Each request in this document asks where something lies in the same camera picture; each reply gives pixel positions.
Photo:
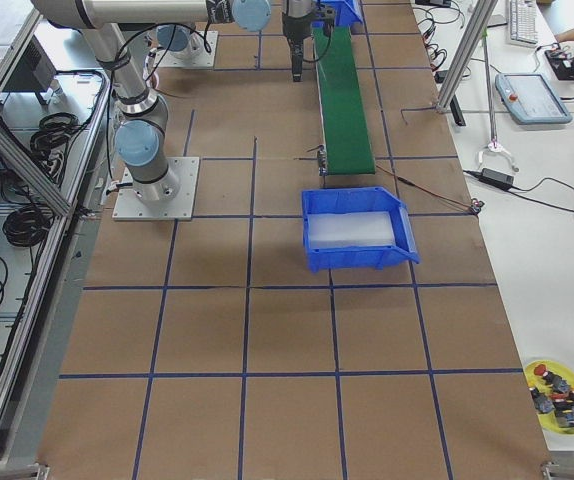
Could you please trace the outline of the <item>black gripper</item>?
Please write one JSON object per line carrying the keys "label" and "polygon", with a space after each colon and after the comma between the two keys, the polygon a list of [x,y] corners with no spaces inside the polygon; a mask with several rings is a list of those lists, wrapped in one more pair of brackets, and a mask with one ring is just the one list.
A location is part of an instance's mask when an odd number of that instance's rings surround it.
{"label": "black gripper", "polygon": [[282,1],[282,32],[290,41],[291,75],[293,82],[300,82],[303,73],[303,40],[311,33],[314,21],[312,0]]}

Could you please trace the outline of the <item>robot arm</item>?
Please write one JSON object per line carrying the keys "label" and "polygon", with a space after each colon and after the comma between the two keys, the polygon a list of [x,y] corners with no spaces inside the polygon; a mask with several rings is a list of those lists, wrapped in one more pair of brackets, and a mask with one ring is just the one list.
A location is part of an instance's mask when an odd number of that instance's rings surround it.
{"label": "robot arm", "polygon": [[196,33],[188,27],[163,25],[156,29],[159,46],[169,51],[173,56],[182,60],[189,60],[200,55],[203,43]]}
{"label": "robot arm", "polygon": [[82,32],[97,63],[117,82],[118,108],[126,121],[115,134],[115,149],[132,177],[136,197],[163,203],[183,186],[164,154],[168,107],[132,58],[121,23],[189,27],[235,23],[261,31],[272,14],[269,1],[35,1],[47,20]]}

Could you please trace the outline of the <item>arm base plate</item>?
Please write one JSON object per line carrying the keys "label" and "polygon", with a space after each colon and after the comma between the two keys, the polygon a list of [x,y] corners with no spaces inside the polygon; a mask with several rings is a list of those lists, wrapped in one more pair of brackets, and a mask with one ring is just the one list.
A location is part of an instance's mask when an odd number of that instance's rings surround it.
{"label": "arm base plate", "polygon": [[169,51],[163,50],[160,46],[155,62],[160,67],[174,67],[183,69],[210,69],[214,66],[215,54],[218,41],[217,31],[208,31],[206,34],[209,49],[206,49],[204,40],[196,33],[203,43],[204,50],[197,57],[189,60],[182,60],[173,56]]}
{"label": "arm base plate", "polygon": [[113,219],[117,221],[189,221],[193,217],[199,176],[199,157],[168,157],[168,171],[158,182],[143,184],[132,178],[127,167],[123,183],[130,187],[117,193]]}

